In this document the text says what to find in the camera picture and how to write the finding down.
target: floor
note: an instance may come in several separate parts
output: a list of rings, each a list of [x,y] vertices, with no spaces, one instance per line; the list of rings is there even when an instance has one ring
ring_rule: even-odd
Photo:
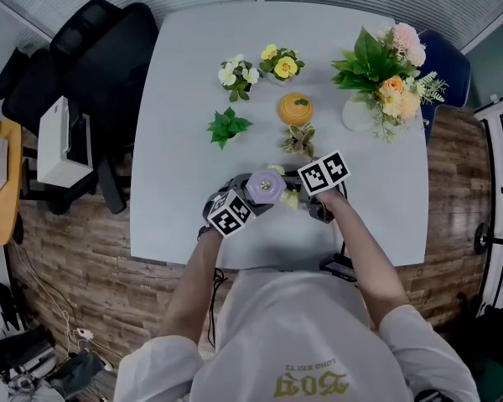
[[[402,267],[399,273],[415,307],[442,327],[459,315],[458,292],[468,298],[478,292],[484,267],[472,244],[478,224],[490,219],[490,165],[485,133],[472,114],[448,108],[438,112],[428,146],[428,177],[425,263]],[[115,365],[157,336],[182,267],[130,257],[128,210],[111,215],[97,193],[75,202],[64,216],[34,202],[22,202],[20,214],[25,236],[18,252],[9,246],[13,275],[28,286],[29,307],[52,330],[60,355],[67,348],[65,317],[38,286],[33,271],[28,272],[30,266],[67,299],[43,283],[69,313],[70,328],[78,322],[90,329],[99,344],[92,348]],[[216,295],[216,311],[231,287],[234,276],[229,277]],[[200,350],[205,358],[212,356],[205,335]],[[95,401],[99,394],[111,400],[114,385],[115,374],[100,373],[80,400]]]

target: potted plant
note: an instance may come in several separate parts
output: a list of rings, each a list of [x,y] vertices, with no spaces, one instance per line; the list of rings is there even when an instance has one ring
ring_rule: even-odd
[[[230,90],[229,101],[237,101],[239,97],[243,100],[250,100],[248,92],[252,85],[259,80],[261,73],[252,67],[252,63],[244,60],[243,54],[238,54],[233,58],[223,61],[221,69],[218,70],[218,79],[225,90]]]
[[[228,107],[224,113],[215,112],[215,120],[209,124],[207,131],[212,131],[211,143],[217,142],[223,150],[228,140],[236,140],[241,132],[253,125],[247,119],[236,117],[235,111]]]
[[[352,131],[374,125],[375,135],[390,142],[421,103],[443,101],[447,85],[436,79],[436,72],[416,79],[425,46],[406,23],[381,28],[376,39],[362,28],[354,51],[342,52],[345,59],[332,61],[339,70],[333,81],[341,89],[358,91],[343,110],[343,121]]]
[[[305,66],[296,58],[298,51],[287,48],[278,49],[275,44],[269,44],[261,52],[262,62],[259,67],[267,74],[272,83],[285,86],[293,76],[298,76]]]
[[[315,135],[315,128],[309,122],[304,126],[289,125],[286,133],[289,138],[285,140],[281,148],[288,153],[305,154],[314,158],[314,146],[311,140]]]

